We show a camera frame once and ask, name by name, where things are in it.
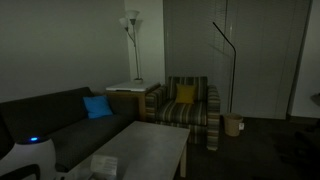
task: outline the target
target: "side table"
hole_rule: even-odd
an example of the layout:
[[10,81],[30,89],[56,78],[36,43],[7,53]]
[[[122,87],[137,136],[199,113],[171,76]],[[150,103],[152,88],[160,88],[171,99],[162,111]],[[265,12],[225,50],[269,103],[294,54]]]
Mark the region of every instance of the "side table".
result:
[[136,84],[134,82],[124,82],[107,87],[107,96],[137,97],[139,100],[140,121],[146,121],[146,94],[160,87],[158,82],[143,82]]

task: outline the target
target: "white wall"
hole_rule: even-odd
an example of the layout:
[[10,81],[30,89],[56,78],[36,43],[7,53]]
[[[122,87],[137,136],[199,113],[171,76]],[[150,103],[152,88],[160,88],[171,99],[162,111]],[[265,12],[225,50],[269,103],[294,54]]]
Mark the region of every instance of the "white wall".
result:
[[124,1],[1,0],[0,102],[130,79]]
[[310,96],[320,93],[320,1],[312,3],[296,89],[288,113],[296,117],[320,118],[320,107]]
[[[137,10],[136,36],[141,76],[145,81],[165,81],[162,0],[124,0],[126,10]],[[128,38],[130,75],[137,77],[132,41]]]

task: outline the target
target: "dark gray sofa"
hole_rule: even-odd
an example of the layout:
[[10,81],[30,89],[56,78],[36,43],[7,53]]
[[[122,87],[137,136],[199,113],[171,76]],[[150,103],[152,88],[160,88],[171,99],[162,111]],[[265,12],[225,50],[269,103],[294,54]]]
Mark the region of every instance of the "dark gray sofa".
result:
[[68,172],[138,117],[135,98],[109,98],[114,115],[88,119],[88,87],[0,103],[0,159],[14,142],[32,136],[52,139],[56,170]]

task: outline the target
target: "blue light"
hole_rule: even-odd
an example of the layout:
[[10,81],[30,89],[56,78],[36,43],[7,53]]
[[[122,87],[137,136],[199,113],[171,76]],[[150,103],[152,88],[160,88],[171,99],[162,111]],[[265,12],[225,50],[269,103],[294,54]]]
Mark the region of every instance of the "blue light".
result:
[[38,140],[37,137],[32,137],[32,138],[30,138],[30,141],[37,141],[37,140]]

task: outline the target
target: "lamp shade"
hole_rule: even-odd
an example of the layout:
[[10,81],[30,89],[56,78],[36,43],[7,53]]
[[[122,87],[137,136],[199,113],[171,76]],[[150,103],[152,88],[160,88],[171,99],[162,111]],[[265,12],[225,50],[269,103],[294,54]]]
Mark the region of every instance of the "lamp shade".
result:
[[127,17],[129,19],[137,19],[137,16],[139,14],[139,11],[135,11],[135,10],[128,10],[126,11]]
[[124,28],[128,27],[128,19],[127,18],[120,18],[119,22]]

